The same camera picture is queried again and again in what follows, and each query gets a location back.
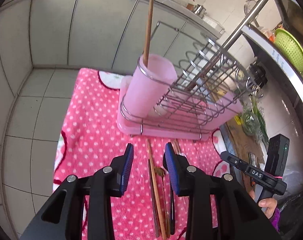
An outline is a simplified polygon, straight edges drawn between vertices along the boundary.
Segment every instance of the green colander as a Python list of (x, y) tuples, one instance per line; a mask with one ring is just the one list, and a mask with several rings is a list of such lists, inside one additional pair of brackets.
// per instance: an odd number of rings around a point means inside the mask
[(299, 72), (303, 72), (303, 48), (299, 42), (284, 29), (277, 29), (275, 34), (274, 44)]

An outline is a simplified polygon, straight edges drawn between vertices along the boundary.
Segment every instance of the wire dish drainer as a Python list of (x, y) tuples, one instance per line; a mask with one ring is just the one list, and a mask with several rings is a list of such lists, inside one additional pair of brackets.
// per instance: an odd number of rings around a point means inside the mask
[[(181, 29), (158, 22), (151, 37), (161, 24), (192, 39), (195, 51), (186, 51), (186, 58), (174, 65), (178, 79), (167, 84), (167, 93), (145, 118), (133, 115), (124, 104), (131, 79), (125, 77), (120, 90), (118, 127), (131, 135), (207, 140), (211, 131), (242, 111), (239, 98), (256, 89), (254, 80), (232, 55), (205, 34), (203, 43)], [(144, 71), (139, 59), (138, 67), (145, 76), (163, 84)]]

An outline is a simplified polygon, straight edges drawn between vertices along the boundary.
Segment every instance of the pink polka dot blanket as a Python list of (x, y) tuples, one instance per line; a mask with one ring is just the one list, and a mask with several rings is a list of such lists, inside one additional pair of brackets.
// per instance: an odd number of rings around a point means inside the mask
[[(123, 76), (82, 68), (74, 86), (73, 95), (64, 119), (58, 142), (55, 167), (55, 190), (70, 174), (79, 178), (93, 175), (124, 154), (127, 143), (134, 145), (134, 161), (127, 191), (122, 198), (112, 198), (112, 220), (115, 239), (155, 239), (151, 191), (148, 171), (146, 137), (121, 133), (117, 128), (117, 106), (120, 81)], [(149, 138), (154, 164), (162, 167), (162, 158), (168, 138)], [(212, 139), (205, 142), (178, 140), (190, 164), (212, 175), (220, 169), (226, 172), (215, 150)], [(165, 196), (161, 178), (157, 178), (161, 202), (170, 203), (169, 176), (165, 175)], [(88, 199), (85, 201), (82, 240), (87, 239)], [(175, 196), (176, 230), (170, 239), (178, 239), (187, 224), (188, 198)], [(213, 226), (217, 226), (216, 207), (212, 199)]]

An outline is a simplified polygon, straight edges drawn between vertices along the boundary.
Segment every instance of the yellow label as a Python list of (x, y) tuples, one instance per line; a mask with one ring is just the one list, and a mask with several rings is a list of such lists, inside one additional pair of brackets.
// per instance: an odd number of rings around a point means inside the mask
[(238, 125), (241, 125), (241, 120), (240, 120), (240, 117), (238, 115), (235, 116), (235, 120), (236, 120), (236, 123)]

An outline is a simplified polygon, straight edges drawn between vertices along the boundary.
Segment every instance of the pink plastic cup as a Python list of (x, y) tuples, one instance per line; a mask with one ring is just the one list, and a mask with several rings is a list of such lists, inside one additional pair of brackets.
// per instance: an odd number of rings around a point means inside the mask
[(168, 59), (150, 54), (146, 68), (141, 56), (124, 98), (126, 110), (134, 116), (147, 117), (149, 111), (176, 80), (175, 68)]

